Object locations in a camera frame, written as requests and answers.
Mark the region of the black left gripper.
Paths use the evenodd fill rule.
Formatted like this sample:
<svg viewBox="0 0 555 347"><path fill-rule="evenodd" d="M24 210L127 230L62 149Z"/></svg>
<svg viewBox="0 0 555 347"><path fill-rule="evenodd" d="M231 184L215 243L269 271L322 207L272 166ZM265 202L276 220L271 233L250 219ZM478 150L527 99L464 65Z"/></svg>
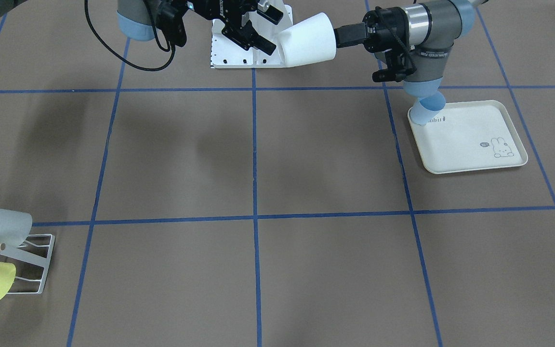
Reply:
<svg viewBox="0 0 555 347"><path fill-rule="evenodd" d="M376 7L366 13L363 23L337 27L333 33L338 49L363 44L370 53L388 49L402 53L409 40L409 22L401 7Z"/></svg>

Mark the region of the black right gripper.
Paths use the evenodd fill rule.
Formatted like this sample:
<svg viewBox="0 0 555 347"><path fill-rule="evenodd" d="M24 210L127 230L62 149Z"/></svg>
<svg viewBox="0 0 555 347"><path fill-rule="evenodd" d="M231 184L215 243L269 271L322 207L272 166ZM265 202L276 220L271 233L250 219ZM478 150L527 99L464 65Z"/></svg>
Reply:
<svg viewBox="0 0 555 347"><path fill-rule="evenodd" d="M161 0L157 6L155 24L162 31L167 42L174 46L185 46L187 35L183 16L193 11L206 20L220 20L225 27L222 34L240 48L248 51L255 48L267 55L273 55L276 45L262 37L252 22L244 20L244 15L254 12L277 26L284 13L269 0Z"/></svg>

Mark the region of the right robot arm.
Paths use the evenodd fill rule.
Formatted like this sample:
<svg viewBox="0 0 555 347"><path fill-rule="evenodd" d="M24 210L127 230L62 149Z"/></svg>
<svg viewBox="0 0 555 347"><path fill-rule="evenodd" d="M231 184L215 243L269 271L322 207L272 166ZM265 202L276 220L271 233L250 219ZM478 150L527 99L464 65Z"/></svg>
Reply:
<svg viewBox="0 0 555 347"><path fill-rule="evenodd" d="M222 35L241 49L255 48L268 55L276 45L262 37L245 16L257 13L275 26L284 17L283 11L266 0L119 0L117 5L121 31L136 41L155 39L159 29L168 47L185 46L183 16L193 11L206 20L222 22Z"/></svg>

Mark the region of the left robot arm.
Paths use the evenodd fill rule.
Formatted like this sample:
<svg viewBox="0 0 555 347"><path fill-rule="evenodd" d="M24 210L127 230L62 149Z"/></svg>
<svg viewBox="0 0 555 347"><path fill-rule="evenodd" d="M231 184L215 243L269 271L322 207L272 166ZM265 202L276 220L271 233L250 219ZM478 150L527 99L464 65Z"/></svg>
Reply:
<svg viewBox="0 0 555 347"><path fill-rule="evenodd" d="M385 64L372 81L401 82L419 99L438 91L454 42L471 31L480 0L430 0L376 7L363 20L336 28L337 48L362 45Z"/></svg>

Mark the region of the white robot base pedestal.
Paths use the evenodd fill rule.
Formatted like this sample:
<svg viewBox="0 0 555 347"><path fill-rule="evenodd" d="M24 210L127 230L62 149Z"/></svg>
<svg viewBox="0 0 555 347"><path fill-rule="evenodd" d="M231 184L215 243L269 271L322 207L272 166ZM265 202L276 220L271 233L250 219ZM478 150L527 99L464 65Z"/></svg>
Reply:
<svg viewBox="0 0 555 347"><path fill-rule="evenodd" d="M220 20L213 20L210 66L215 69L234 69L234 68L284 68L283 54L278 46L277 34L293 26L293 15L291 6L284 4L282 0L266 0L266 4L274 6L283 13L279 24L275 25L262 18L258 11L247 13L244 18L249 19L253 28L262 37L273 42L277 48L271 55L264 53L256 48L245 50L226 38L222 34L224 24Z"/></svg>

